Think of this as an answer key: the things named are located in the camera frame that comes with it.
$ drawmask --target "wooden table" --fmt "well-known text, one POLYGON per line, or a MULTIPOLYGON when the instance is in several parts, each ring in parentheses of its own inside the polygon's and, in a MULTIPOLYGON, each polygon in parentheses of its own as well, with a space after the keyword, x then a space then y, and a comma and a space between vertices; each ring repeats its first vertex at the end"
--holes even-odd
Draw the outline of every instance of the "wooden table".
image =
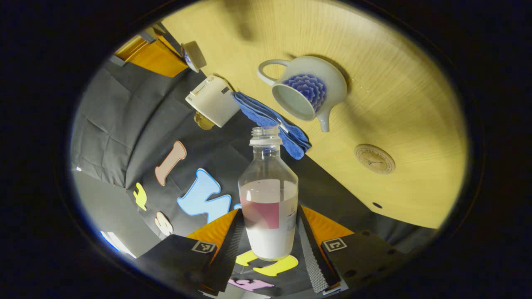
MULTIPOLYGON (((465 121, 444 74, 400 32, 345 4, 308 0, 203 1, 162 23, 180 43, 197 41, 206 75, 226 78, 302 128, 312 143, 307 155, 374 212, 429 228, 443 223, 467 171, 465 121), (256 75, 265 60, 303 55, 332 61, 348 83, 327 133, 317 120, 282 110, 256 75), (395 171, 368 170, 355 156, 359 144, 382 148, 395 171)), ((265 70, 277 78, 284 67, 265 70)))

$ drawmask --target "small cup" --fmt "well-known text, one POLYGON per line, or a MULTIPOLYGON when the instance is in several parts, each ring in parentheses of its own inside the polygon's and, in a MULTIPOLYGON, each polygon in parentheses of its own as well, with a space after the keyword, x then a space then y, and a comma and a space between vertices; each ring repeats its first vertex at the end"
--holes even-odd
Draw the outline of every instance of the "small cup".
POLYGON ((273 97, 286 112, 305 121, 318 118, 323 132, 329 131, 331 109, 347 95, 342 73, 329 62, 313 56, 292 61, 267 60, 259 65, 257 74, 271 86, 273 97), (271 78, 263 71, 269 64, 282 64, 286 70, 279 79, 271 78))

